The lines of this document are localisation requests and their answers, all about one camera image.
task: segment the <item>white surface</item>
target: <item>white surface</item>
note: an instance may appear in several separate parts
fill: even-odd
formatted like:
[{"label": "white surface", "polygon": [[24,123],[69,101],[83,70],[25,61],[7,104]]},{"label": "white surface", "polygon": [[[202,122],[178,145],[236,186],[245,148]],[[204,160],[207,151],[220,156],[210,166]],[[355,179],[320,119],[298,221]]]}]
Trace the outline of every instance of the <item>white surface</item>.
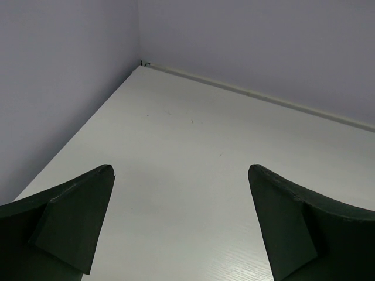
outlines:
[{"label": "white surface", "polygon": [[19,196],[109,163],[88,281],[272,280],[252,163],[375,210],[375,134],[139,67]]}]

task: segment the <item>dark green object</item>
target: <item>dark green object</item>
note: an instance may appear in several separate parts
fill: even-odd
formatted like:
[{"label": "dark green object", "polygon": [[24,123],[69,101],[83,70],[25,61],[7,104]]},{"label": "dark green object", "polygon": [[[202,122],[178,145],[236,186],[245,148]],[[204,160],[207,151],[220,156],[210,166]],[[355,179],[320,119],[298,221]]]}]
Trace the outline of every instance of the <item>dark green object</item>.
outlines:
[{"label": "dark green object", "polygon": [[375,280],[374,211],[308,190],[260,165],[252,165],[248,176],[275,281]]},{"label": "dark green object", "polygon": [[110,165],[0,207],[1,281],[90,274],[114,184]]}]

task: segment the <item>lavender wall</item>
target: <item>lavender wall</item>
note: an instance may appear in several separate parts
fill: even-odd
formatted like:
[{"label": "lavender wall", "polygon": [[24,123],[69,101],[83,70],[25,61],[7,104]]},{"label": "lavender wall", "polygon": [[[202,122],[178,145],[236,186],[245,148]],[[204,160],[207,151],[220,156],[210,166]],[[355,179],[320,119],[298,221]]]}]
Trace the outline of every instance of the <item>lavender wall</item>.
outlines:
[{"label": "lavender wall", "polygon": [[143,59],[375,126],[375,1],[138,5]]},{"label": "lavender wall", "polygon": [[0,2],[0,204],[139,64],[137,0]]}]

